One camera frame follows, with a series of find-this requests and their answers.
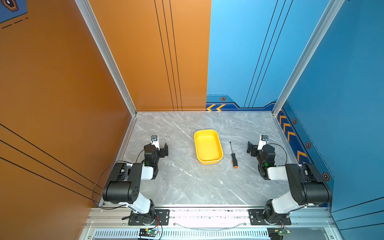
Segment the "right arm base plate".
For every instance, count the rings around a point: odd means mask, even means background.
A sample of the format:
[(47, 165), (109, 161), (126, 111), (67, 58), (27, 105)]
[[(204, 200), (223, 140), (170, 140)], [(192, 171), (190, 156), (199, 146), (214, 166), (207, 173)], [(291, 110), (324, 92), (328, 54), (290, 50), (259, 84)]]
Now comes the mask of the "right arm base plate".
[(292, 224), (288, 214), (276, 214), (275, 212), (266, 213), (265, 209), (248, 210), (249, 219), (252, 226), (277, 225), (290, 226)]

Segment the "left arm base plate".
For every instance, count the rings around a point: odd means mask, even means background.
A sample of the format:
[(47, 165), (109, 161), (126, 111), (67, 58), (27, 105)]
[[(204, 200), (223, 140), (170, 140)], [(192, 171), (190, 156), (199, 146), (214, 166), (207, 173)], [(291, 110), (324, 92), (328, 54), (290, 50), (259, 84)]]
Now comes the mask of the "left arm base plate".
[(168, 209), (154, 209), (150, 210), (148, 214), (135, 214), (129, 216), (129, 226), (155, 226), (161, 224), (168, 226), (170, 220), (170, 210)]

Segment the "black orange handled screwdriver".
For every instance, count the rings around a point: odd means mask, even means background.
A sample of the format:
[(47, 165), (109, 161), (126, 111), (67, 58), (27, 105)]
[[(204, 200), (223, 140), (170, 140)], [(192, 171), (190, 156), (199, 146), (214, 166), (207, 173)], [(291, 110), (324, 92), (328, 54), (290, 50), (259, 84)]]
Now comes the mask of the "black orange handled screwdriver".
[(230, 147), (231, 147), (231, 157), (232, 157), (233, 167), (235, 169), (237, 169), (238, 168), (238, 161), (236, 159), (236, 154), (234, 153), (234, 150), (233, 150), (232, 142), (230, 142)]

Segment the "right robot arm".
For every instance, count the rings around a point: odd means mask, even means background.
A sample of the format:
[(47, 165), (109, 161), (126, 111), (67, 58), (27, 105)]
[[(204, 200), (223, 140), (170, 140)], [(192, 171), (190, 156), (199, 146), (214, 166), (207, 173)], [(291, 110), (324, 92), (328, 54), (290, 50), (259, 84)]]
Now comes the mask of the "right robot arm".
[(289, 225), (291, 212), (332, 201), (332, 191), (314, 164), (276, 166), (275, 148), (264, 140), (258, 145), (248, 142), (247, 153), (257, 158), (264, 180), (286, 181), (290, 188), (282, 196), (268, 200), (263, 210), (249, 210), (252, 225)]

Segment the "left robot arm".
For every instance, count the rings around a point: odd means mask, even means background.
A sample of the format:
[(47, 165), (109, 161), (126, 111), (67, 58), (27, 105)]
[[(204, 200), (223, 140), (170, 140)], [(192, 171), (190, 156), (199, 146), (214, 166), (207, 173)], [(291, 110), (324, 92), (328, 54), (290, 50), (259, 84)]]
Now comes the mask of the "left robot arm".
[(116, 163), (103, 189), (103, 200), (131, 209), (130, 219), (144, 225), (156, 221), (154, 202), (140, 193), (142, 180), (154, 180), (159, 172), (159, 160), (169, 155), (169, 147), (157, 148), (153, 144), (144, 146), (141, 163)]

